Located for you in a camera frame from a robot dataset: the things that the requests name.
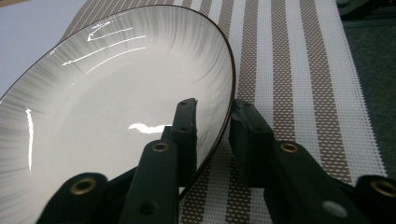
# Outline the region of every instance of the striped placemat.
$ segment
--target striped placemat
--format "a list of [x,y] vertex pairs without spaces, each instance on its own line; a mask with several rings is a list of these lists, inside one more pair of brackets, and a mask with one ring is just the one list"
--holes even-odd
[[[335,1],[88,0],[63,39],[120,11],[189,7],[232,46],[238,99],[253,103],[276,138],[305,146],[333,177],[386,175]],[[262,189],[239,181],[226,136],[180,203],[180,223],[270,223]]]

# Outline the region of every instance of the woven placemat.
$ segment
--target woven placemat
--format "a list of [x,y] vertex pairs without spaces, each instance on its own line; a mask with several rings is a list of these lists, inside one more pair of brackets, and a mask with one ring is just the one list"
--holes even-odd
[[[120,11],[189,7],[232,46],[235,97],[253,103],[279,140],[296,141],[348,184],[386,175],[335,1],[88,0],[63,39]],[[262,189],[239,181],[226,131],[212,161],[180,202],[180,223],[270,223]]]

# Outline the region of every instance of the brass rivet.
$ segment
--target brass rivet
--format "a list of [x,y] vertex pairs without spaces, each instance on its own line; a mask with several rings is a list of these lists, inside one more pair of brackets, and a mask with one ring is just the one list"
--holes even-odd
[[81,195],[90,192],[96,187],[96,180],[92,177],[84,177],[73,184],[70,188],[72,194]]
[[375,189],[378,193],[388,196],[390,198],[396,198],[396,187],[385,180],[373,180],[370,186]]
[[280,144],[280,148],[287,152],[298,152],[298,147],[292,143],[282,143]]
[[163,152],[169,149],[169,145],[166,143],[157,143],[152,149],[156,152]]

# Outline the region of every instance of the plate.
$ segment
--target plate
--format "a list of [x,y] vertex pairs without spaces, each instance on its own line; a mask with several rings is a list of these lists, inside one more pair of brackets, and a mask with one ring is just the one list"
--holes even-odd
[[131,9],[72,35],[0,100],[1,222],[35,222],[74,175],[136,167],[188,98],[200,167],[224,132],[234,74],[220,29],[183,7]]

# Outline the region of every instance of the beige stripe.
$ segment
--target beige stripe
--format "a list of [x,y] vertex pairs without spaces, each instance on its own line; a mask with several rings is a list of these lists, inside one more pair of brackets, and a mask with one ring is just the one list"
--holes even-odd
[[322,166],[332,177],[351,183],[335,107],[332,78],[315,1],[301,1]]
[[132,2],[129,4],[128,9],[129,9],[129,8],[137,7],[137,4],[139,4],[139,0],[134,0],[134,1],[132,1]]
[[94,16],[92,16],[92,19],[91,19],[90,22],[88,22],[88,24],[92,24],[92,23],[94,23],[96,21],[99,21],[100,19],[102,19],[104,17],[105,9],[106,9],[105,5],[106,5],[106,2],[103,2],[100,5],[100,7],[95,11]]
[[64,35],[62,36],[61,40],[59,41],[59,43],[61,43],[62,41],[64,41],[67,37],[69,37],[70,35],[72,35],[73,33],[75,33],[76,31],[78,31],[79,29],[77,28],[77,25],[79,23],[79,21],[81,21],[83,19],[83,17],[85,16],[85,12],[88,10],[88,8],[91,6],[92,4],[92,0],[88,0],[84,6],[81,7],[81,9],[78,11],[77,15],[75,16],[75,18],[72,20],[72,22],[70,23],[70,25],[67,27],[66,31],[64,32]]
[[87,15],[85,20],[82,20],[83,23],[79,26],[79,30],[91,24],[90,21],[94,17],[94,13],[96,13],[96,9],[100,6],[101,2],[100,1],[95,1],[95,3],[96,4],[90,10],[90,13]]
[[114,11],[113,14],[119,13],[121,11],[123,11],[123,9],[125,8],[125,4],[129,2],[128,0],[121,0],[121,2],[117,3],[117,7],[114,7]]
[[[257,64],[258,1],[246,1],[242,36],[241,71],[237,98],[254,102]],[[227,223],[247,223],[250,219],[251,190],[239,179],[234,157],[226,210]]]
[[278,139],[295,141],[285,1],[273,1],[271,11],[274,54],[274,133]]
[[192,0],[184,0],[181,4],[183,7],[191,7]]
[[212,0],[203,0],[199,11],[202,14],[208,16],[210,11],[210,6],[212,6]]
[[113,11],[113,9],[114,9],[114,6],[113,6],[112,4],[109,4],[108,2],[105,2],[103,5],[106,6],[106,8],[105,8],[105,10],[104,10],[104,12],[103,12],[103,15],[104,15],[105,17],[111,15],[111,13],[112,13],[112,11]]
[[209,170],[210,165],[206,166],[199,180],[195,182],[186,195],[183,213],[181,214],[181,223],[202,223],[204,220]]

